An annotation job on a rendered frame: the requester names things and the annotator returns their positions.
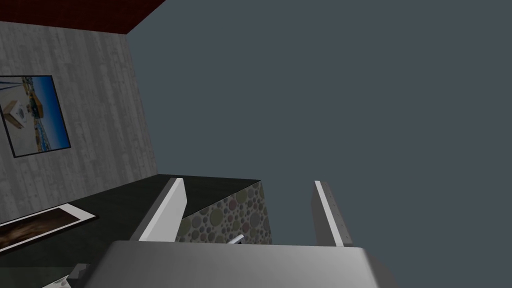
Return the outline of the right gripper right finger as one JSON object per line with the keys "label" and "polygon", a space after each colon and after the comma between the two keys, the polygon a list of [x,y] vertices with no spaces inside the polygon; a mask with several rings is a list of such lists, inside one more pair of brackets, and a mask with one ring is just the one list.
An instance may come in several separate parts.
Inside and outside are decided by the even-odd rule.
{"label": "right gripper right finger", "polygon": [[314,181],[311,211],[317,246],[353,247],[353,239],[327,182]]}

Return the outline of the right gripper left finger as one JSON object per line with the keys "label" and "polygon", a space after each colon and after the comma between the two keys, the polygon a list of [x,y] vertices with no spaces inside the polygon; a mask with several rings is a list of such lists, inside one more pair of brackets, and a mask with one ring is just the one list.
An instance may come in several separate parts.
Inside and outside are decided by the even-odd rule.
{"label": "right gripper left finger", "polygon": [[184,179],[170,178],[131,235],[130,240],[174,242],[186,205]]}

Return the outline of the spotted cabinet with dark top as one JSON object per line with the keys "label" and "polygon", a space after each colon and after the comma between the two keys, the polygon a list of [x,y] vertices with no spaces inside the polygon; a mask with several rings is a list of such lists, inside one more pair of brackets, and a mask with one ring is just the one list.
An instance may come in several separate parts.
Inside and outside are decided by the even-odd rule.
{"label": "spotted cabinet with dark top", "polygon": [[[95,215],[28,245],[0,254],[0,288],[67,288],[65,277],[118,240],[129,240],[171,179],[154,176],[72,202]],[[271,244],[263,185],[256,179],[184,176],[186,207],[175,240],[227,243],[243,235],[248,244]]]}

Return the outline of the framed blue wall picture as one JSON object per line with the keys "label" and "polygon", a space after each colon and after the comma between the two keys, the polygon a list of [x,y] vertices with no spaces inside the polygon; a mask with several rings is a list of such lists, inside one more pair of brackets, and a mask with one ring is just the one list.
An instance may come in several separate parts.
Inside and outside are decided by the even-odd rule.
{"label": "framed blue wall picture", "polygon": [[0,118],[14,158],[71,148],[51,75],[0,75]]}

